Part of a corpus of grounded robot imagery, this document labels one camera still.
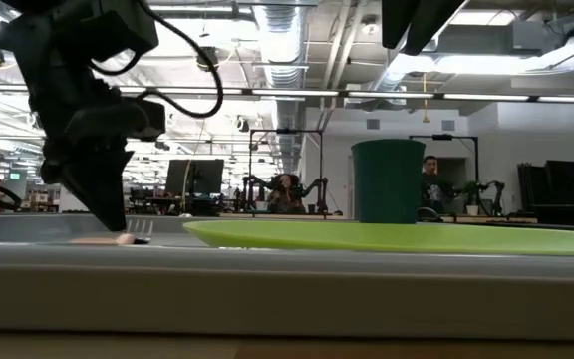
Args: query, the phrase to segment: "ductwork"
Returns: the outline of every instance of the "ductwork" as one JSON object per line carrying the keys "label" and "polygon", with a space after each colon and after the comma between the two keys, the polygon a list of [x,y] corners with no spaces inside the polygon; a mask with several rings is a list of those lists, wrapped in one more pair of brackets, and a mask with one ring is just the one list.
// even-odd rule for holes
{"label": "ductwork", "polygon": [[[507,26],[450,25],[439,35],[437,46],[425,48],[423,54],[434,54],[435,58],[448,55],[540,56],[553,51],[563,41],[559,34],[535,22],[515,21]],[[400,68],[408,68],[401,66],[398,60],[400,57],[395,57],[368,90],[392,92],[397,89],[407,74]],[[368,100],[348,107],[373,111],[396,110],[403,105],[393,101]]]}
{"label": "ductwork", "polygon": [[232,20],[255,22],[249,8],[240,8],[233,3],[231,7],[183,8],[169,7],[156,11],[166,19],[201,19],[201,20]]}
{"label": "ductwork", "polygon": [[[262,59],[281,65],[304,61],[305,10],[299,6],[255,6],[256,22],[261,31]],[[271,88],[299,89],[305,73],[301,68],[266,67],[265,77]],[[276,101],[278,129],[304,129],[305,104],[298,101]],[[278,136],[278,145],[286,173],[298,167],[302,136]]]}

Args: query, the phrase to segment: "ceiling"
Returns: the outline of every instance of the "ceiling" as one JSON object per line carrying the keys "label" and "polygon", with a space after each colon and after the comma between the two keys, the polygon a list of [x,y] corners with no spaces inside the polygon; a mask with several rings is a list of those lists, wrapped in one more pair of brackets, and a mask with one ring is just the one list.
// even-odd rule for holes
{"label": "ceiling", "polygon": [[[200,1],[156,0],[156,6],[192,4]],[[223,6],[223,2],[211,2],[210,6]],[[319,89],[324,78],[333,38],[336,32],[349,29],[353,23],[352,7],[345,29],[338,29],[338,16],[343,1],[321,0],[316,7],[308,7],[305,27],[306,68],[305,87]],[[380,18],[380,2],[369,1],[363,11],[365,15]],[[564,18],[574,14],[574,0],[527,1],[527,0],[471,0],[452,24],[473,24],[501,26],[515,17],[541,22],[542,19]],[[267,87],[265,76],[266,62],[260,45],[260,34],[256,24],[250,21],[173,19],[176,27],[195,39],[201,46],[218,49],[219,74],[225,87],[261,88]],[[118,86],[196,86],[211,87],[210,75],[196,64],[195,54],[189,46],[168,30],[158,27],[160,45],[144,56],[130,72],[114,78],[104,78],[111,85]],[[377,29],[372,33],[358,31],[349,52],[348,65],[340,77],[339,87],[348,84],[366,84],[377,79],[388,64],[391,54],[381,46],[382,34]],[[121,54],[101,66],[106,69],[122,67],[130,58]],[[23,78],[15,66],[14,58],[8,54],[5,66],[0,69],[0,84],[21,84]],[[474,75],[429,72],[426,76],[406,75],[402,86],[408,91],[449,91],[463,93],[510,93],[510,94],[574,94],[574,73],[527,78],[511,75]],[[207,109],[213,100],[178,99],[192,110]],[[424,101],[408,100],[407,110],[422,109]],[[460,110],[462,115],[477,109],[480,103],[468,102],[429,102],[432,109]],[[167,163],[171,159],[186,159],[196,153],[197,158],[226,159],[227,170],[224,178],[232,183],[240,183],[248,166],[249,134],[241,133],[236,121],[248,121],[251,129],[274,129],[275,101],[272,99],[226,100],[220,113],[206,121],[189,118],[167,107],[167,133],[161,140],[168,150],[157,149],[154,144],[130,142],[128,147],[136,152],[125,172],[127,180],[152,184],[163,182]],[[41,162],[41,137],[35,118],[29,114],[27,96],[17,93],[0,93],[0,168],[22,168],[36,173]],[[263,134],[256,134],[258,141]],[[278,140],[270,135],[263,140],[254,154],[255,173],[263,177],[283,171],[281,150]]]}

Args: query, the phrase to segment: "air duct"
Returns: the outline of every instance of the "air duct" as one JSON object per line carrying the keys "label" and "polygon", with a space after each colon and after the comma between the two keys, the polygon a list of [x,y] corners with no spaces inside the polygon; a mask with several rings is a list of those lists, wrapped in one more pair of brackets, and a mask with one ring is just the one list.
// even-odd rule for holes
{"label": "air duct", "polygon": [[[305,9],[299,6],[255,6],[256,22],[261,31],[262,59],[281,66],[265,68],[267,85],[271,88],[299,89],[303,87],[304,70],[288,67],[304,61]],[[298,101],[276,101],[276,128],[304,129],[305,104]],[[302,136],[278,136],[278,145],[286,173],[298,167]]]}
{"label": "air duct", "polygon": [[[506,26],[483,25],[450,25],[439,35],[437,46],[431,51],[423,50],[423,55],[433,59],[450,55],[471,56],[544,56],[563,45],[566,39],[546,25],[536,22],[514,21]],[[416,57],[414,64],[408,63],[408,57],[396,56],[383,70],[380,76],[363,90],[392,92],[395,91],[408,71],[424,72],[422,63],[428,57]],[[349,108],[366,111],[376,109],[397,110],[404,104],[389,101],[365,101],[361,104],[350,104]]]}

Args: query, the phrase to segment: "green cup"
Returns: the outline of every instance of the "green cup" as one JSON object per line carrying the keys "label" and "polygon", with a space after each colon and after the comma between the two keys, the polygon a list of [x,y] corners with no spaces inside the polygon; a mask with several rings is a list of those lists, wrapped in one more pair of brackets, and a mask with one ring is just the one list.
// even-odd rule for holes
{"label": "green cup", "polygon": [[375,140],[351,147],[355,218],[362,223],[416,223],[425,144]]}

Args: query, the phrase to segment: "computer monitor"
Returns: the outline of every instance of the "computer monitor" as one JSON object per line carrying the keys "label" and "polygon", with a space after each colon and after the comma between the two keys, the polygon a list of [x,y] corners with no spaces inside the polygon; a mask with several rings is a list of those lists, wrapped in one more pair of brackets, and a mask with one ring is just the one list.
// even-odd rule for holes
{"label": "computer monitor", "polygon": [[223,181],[224,160],[172,160],[167,169],[165,191],[183,193],[183,179],[187,174],[186,193],[220,193]]}

